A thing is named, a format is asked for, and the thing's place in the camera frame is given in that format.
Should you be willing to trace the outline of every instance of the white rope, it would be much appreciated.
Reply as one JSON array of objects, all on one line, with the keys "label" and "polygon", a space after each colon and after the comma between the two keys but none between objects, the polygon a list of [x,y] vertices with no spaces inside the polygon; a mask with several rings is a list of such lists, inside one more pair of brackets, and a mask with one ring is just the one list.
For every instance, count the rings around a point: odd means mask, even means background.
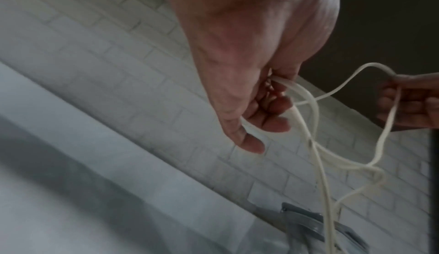
[{"label": "white rope", "polygon": [[[314,168],[316,170],[316,176],[317,176],[317,183],[319,186],[319,190],[321,193],[321,200],[323,203],[323,221],[325,225],[325,244],[326,244],[326,252],[327,254],[335,254],[336,248],[335,244],[337,242],[336,237],[336,231],[334,226],[334,217],[336,214],[337,209],[339,206],[348,198],[357,195],[359,193],[362,193],[367,188],[373,186],[373,185],[381,185],[385,182],[385,173],[381,168],[378,168],[375,166],[376,163],[380,161],[380,159],[383,156],[383,150],[384,150],[384,143],[392,129],[393,122],[395,119],[396,110],[398,108],[398,103],[401,99],[401,88],[398,87],[396,91],[396,97],[395,97],[395,104],[392,107],[392,109],[389,112],[389,117],[387,118],[385,127],[383,129],[383,132],[381,133],[380,137],[378,138],[378,141],[376,143],[375,147],[375,155],[374,158],[367,164],[351,161],[349,159],[346,159],[344,157],[341,157],[330,150],[324,148],[322,145],[316,142],[316,134],[318,129],[318,123],[319,123],[319,106],[317,104],[318,100],[324,99],[326,97],[329,97],[333,95],[334,93],[338,92],[340,89],[342,89],[351,79],[353,79],[359,72],[364,70],[367,67],[376,67],[390,76],[394,76],[395,72],[380,63],[367,63],[363,66],[359,67],[343,84],[341,84],[339,87],[334,89],[333,91],[326,93],[324,95],[321,95],[319,97],[313,97],[311,93],[300,86],[297,83],[294,83],[292,81],[283,79],[278,76],[270,76],[270,79],[272,81],[278,82],[280,84],[283,84],[288,89],[294,91],[295,93],[301,95],[305,101],[294,103],[294,106],[289,110],[290,114],[293,115],[293,119],[298,123],[299,130],[302,133],[302,136],[305,138],[305,140],[308,143],[308,149],[311,154],[311,160],[314,163]],[[305,120],[303,119],[302,115],[300,114],[297,106],[309,104],[312,110],[312,128],[311,131],[308,129],[308,126],[306,125]],[[328,185],[328,181],[325,175],[325,169],[323,167],[322,160],[331,164],[334,167],[337,167],[339,169],[343,170],[357,170],[357,171],[368,171],[373,173],[374,180],[373,183],[365,185],[363,187],[360,187],[356,190],[353,190],[352,192],[348,193],[341,199],[337,200],[334,204],[332,204],[331,201],[331,194],[330,194],[330,188]]]}]

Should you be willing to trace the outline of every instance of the white cable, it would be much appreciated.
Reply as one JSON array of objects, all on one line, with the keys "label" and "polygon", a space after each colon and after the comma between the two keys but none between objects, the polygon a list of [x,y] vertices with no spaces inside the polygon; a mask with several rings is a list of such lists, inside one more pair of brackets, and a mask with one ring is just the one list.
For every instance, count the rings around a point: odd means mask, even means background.
[{"label": "white cable", "polygon": [[[318,129],[318,123],[319,123],[319,106],[317,104],[318,100],[324,99],[326,97],[329,97],[333,95],[334,93],[338,92],[340,89],[342,89],[351,79],[353,79],[359,72],[364,70],[367,67],[376,67],[390,76],[394,76],[395,72],[380,63],[367,63],[363,66],[359,67],[343,84],[341,84],[339,87],[334,89],[333,91],[326,93],[324,95],[321,95],[319,97],[313,97],[311,93],[300,86],[297,83],[294,83],[292,81],[283,79],[278,76],[270,76],[270,79],[272,81],[278,82],[284,86],[286,86],[288,89],[296,92],[297,94],[301,95],[305,101],[294,103],[294,106],[289,110],[290,114],[293,116],[293,119],[298,123],[298,127],[300,129],[300,132],[302,133],[302,136],[306,139],[308,144],[308,150],[311,154],[311,160],[314,163],[314,168],[316,170],[317,175],[317,182],[319,185],[319,190],[321,193],[321,200],[323,203],[323,221],[325,225],[325,244],[326,244],[326,252],[327,254],[335,254],[336,248],[335,244],[337,242],[336,237],[336,231],[334,226],[334,216],[338,209],[338,207],[345,201],[347,198],[350,198],[354,195],[357,195],[364,190],[366,190],[368,187],[373,185],[381,185],[385,182],[385,173],[381,168],[375,167],[375,164],[380,161],[380,159],[383,156],[383,150],[384,150],[384,143],[392,129],[393,122],[395,119],[396,110],[398,108],[398,103],[401,99],[401,88],[398,87],[396,90],[396,97],[395,97],[395,104],[393,105],[392,109],[389,112],[389,116],[387,118],[385,127],[383,129],[383,132],[381,133],[380,137],[378,138],[378,141],[376,143],[375,147],[375,154],[374,158],[367,164],[351,161],[349,159],[346,159],[344,157],[341,157],[330,150],[324,148],[322,145],[316,142],[316,134]],[[309,104],[312,110],[312,131],[308,129],[308,126],[306,125],[305,120],[303,119],[302,115],[300,114],[297,106],[303,105],[303,104]],[[323,167],[322,160],[330,163],[332,166],[335,166],[339,169],[343,170],[363,170],[368,171],[374,174],[374,180],[373,183],[365,185],[363,187],[360,187],[356,190],[351,191],[341,199],[335,202],[335,204],[332,204],[331,201],[331,194],[330,194],[330,188],[328,185],[328,181],[325,175],[325,169]]]}]

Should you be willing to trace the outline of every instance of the shoelace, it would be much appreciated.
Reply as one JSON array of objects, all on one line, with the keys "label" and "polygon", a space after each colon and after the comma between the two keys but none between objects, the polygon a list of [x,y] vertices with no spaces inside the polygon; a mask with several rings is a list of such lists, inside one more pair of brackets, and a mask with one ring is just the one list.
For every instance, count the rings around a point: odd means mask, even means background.
[{"label": "shoelace", "polygon": [[[311,160],[314,163],[314,168],[316,170],[316,176],[317,176],[317,183],[318,187],[321,193],[321,200],[323,203],[323,219],[324,219],[324,225],[325,225],[325,245],[326,245],[326,253],[327,254],[335,254],[336,253],[336,243],[337,243],[337,237],[336,237],[336,230],[334,225],[334,217],[336,216],[336,212],[340,205],[348,198],[362,193],[364,190],[371,186],[377,186],[381,185],[385,182],[385,173],[384,170],[381,168],[378,168],[375,166],[380,159],[383,156],[383,150],[384,150],[384,143],[392,129],[393,122],[395,120],[395,114],[396,110],[398,108],[399,101],[401,99],[401,88],[398,87],[396,91],[396,97],[395,97],[395,104],[392,107],[392,109],[389,112],[389,116],[387,118],[387,121],[385,123],[385,127],[383,129],[383,132],[378,138],[378,141],[376,143],[375,147],[375,155],[374,158],[369,163],[360,163],[351,161],[349,159],[346,159],[344,157],[341,157],[330,150],[326,149],[322,145],[320,145],[316,141],[316,134],[318,129],[318,123],[319,123],[319,106],[317,104],[318,100],[324,99],[326,97],[329,97],[333,95],[334,93],[340,91],[351,79],[353,79],[358,73],[360,73],[362,70],[364,70],[367,67],[376,67],[381,70],[383,70],[385,73],[387,73],[390,76],[394,76],[395,72],[387,67],[386,65],[380,64],[380,63],[367,63],[359,67],[344,83],[342,83],[339,87],[334,89],[333,91],[326,93],[324,95],[313,97],[311,93],[306,90],[301,85],[294,83],[292,81],[283,79],[278,76],[271,76],[270,79],[272,81],[278,82],[284,86],[286,86],[288,89],[292,90],[293,92],[299,94],[301,97],[303,97],[305,100],[302,102],[296,102],[294,103],[294,106],[288,111],[293,116],[293,120],[297,123],[300,132],[302,133],[302,137],[307,141],[308,150],[310,152]],[[311,122],[311,131],[308,129],[308,126],[303,119],[302,115],[300,114],[297,106],[309,104],[312,110],[312,122]],[[365,185],[363,187],[360,187],[358,189],[355,189],[351,191],[350,193],[343,196],[341,199],[337,200],[334,204],[331,200],[331,194],[330,194],[330,188],[328,185],[328,180],[325,175],[325,169],[323,167],[323,162],[331,164],[332,166],[343,169],[343,170],[349,170],[349,171],[367,171],[373,174],[373,182]],[[337,246],[341,249],[341,251],[344,254],[348,254],[345,249],[340,245],[340,243],[337,243]]]}]

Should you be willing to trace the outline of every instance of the wire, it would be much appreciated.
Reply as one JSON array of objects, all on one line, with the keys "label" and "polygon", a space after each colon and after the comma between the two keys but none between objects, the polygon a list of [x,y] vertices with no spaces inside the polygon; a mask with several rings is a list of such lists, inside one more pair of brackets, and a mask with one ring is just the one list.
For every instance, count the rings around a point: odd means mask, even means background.
[{"label": "wire", "polygon": [[[293,119],[298,123],[298,127],[300,132],[302,133],[302,136],[305,138],[308,144],[308,150],[310,151],[311,160],[314,163],[314,168],[316,170],[316,176],[317,176],[317,183],[319,186],[320,194],[321,194],[321,200],[323,203],[323,222],[325,226],[325,245],[326,245],[326,253],[327,254],[336,254],[336,248],[335,245],[337,243],[337,237],[336,237],[336,230],[334,225],[334,217],[336,214],[337,209],[340,207],[340,205],[348,198],[360,194],[363,191],[365,191],[367,188],[371,186],[381,185],[385,182],[385,173],[384,170],[381,168],[378,168],[375,166],[380,159],[383,156],[383,150],[384,150],[384,144],[389,136],[389,133],[392,129],[394,120],[395,120],[395,114],[396,110],[398,108],[399,101],[401,99],[401,88],[398,87],[396,91],[396,97],[395,97],[395,104],[393,105],[392,109],[389,112],[389,116],[387,118],[385,127],[383,129],[383,132],[381,133],[380,137],[378,138],[378,141],[376,143],[375,147],[375,154],[373,159],[367,163],[363,164],[360,162],[355,162],[349,159],[346,159],[344,157],[341,157],[330,150],[326,149],[322,145],[320,145],[318,142],[316,142],[316,134],[318,130],[318,124],[319,124],[319,106],[317,104],[318,100],[324,99],[326,97],[329,97],[336,92],[340,91],[349,81],[351,81],[357,74],[359,74],[362,70],[368,67],[376,67],[381,70],[383,70],[385,73],[387,73],[390,76],[396,75],[396,73],[386,65],[380,64],[380,63],[367,63],[359,67],[344,83],[342,83],[339,87],[332,90],[329,93],[326,93],[324,95],[321,95],[319,97],[314,97],[312,94],[306,90],[301,85],[294,83],[290,80],[286,80],[284,78],[278,77],[278,76],[270,76],[270,79],[272,81],[278,82],[284,86],[286,86],[288,89],[294,91],[295,93],[302,96],[305,100],[302,102],[296,102],[294,103],[294,106],[289,110],[289,113],[293,116]],[[311,131],[309,130],[305,120],[303,119],[302,115],[300,114],[300,111],[298,110],[297,106],[309,104],[312,110],[312,128]],[[360,187],[358,189],[355,189],[351,191],[350,193],[343,196],[341,199],[337,200],[334,204],[332,204],[331,201],[331,194],[330,194],[330,188],[329,184],[326,178],[325,169],[323,167],[322,160],[331,164],[334,167],[337,167],[339,169],[344,170],[356,170],[356,171],[367,171],[374,174],[374,180],[371,184],[367,184],[363,187]],[[341,248],[341,251],[345,254],[346,250]]]}]

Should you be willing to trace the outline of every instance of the skin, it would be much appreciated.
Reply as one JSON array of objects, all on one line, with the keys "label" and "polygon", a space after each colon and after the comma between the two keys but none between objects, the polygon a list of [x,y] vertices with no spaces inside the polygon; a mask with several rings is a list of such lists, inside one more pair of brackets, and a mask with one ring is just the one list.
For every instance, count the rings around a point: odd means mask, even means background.
[{"label": "skin", "polygon": [[418,76],[400,75],[386,83],[380,92],[378,118],[387,120],[395,102],[396,87],[402,97],[395,124],[414,128],[439,128],[439,73]]},{"label": "skin", "polygon": [[339,0],[170,0],[188,38],[201,82],[224,133],[242,149],[263,153],[244,118],[286,132],[280,115],[292,106],[285,87],[331,34]]}]

